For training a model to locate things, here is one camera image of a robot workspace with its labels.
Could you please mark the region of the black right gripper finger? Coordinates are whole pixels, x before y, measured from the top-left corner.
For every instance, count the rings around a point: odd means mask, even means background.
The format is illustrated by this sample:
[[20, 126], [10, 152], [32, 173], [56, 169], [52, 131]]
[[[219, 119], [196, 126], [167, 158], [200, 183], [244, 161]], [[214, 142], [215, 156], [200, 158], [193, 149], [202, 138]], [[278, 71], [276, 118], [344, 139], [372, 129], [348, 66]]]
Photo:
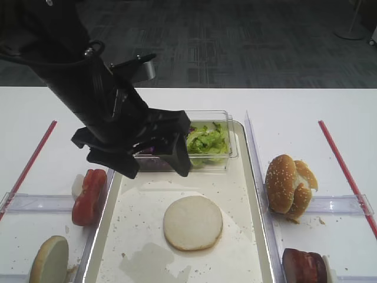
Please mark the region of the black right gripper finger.
[[187, 152], [186, 140], [182, 134], [175, 134], [174, 139], [163, 150], [160, 159], [165, 161], [176, 173], [187, 177], [191, 169], [191, 161]]

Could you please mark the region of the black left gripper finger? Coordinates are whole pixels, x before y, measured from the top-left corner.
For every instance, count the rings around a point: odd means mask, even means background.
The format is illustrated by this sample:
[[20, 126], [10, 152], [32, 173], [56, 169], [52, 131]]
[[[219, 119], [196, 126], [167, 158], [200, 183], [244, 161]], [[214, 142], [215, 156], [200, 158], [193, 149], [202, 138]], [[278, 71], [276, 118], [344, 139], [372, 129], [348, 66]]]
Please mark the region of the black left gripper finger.
[[110, 153], [92, 148], [87, 155], [87, 161], [113, 169], [129, 179], [134, 179], [139, 171], [139, 164], [127, 153]]

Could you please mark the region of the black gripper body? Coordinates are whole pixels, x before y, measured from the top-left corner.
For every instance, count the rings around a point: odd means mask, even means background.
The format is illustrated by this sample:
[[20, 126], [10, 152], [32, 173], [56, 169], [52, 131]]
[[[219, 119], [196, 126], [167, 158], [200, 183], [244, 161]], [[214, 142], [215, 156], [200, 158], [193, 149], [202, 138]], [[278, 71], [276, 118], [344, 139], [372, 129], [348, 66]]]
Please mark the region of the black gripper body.
[[157, 156], [187, 156], [190, 119], [183, 110], [151, 108], [131, 85], [70, 92], [70, 109], [84, 124], [72, 137], [79, 148], [133, 156], [153, 148]]

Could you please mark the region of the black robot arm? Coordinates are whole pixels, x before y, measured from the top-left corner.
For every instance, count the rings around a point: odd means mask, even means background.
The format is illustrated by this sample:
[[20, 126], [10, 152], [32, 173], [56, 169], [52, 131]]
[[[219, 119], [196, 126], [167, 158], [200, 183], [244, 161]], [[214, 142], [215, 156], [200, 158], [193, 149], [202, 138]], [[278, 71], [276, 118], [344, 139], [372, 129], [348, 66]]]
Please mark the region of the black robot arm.
[[84, 126], [72, 142], [89, 148], [89, 162], [133, 179], [135, 155], [150, 149], [187, 176], [187, 114], [150, 108], [132, 84], [142, 68], [152, 76], [154, 54], [108, 66], [104, 48], [90, 39], [74, 1], [1, 2], [1, 58], [28, 66], [79, 118]]

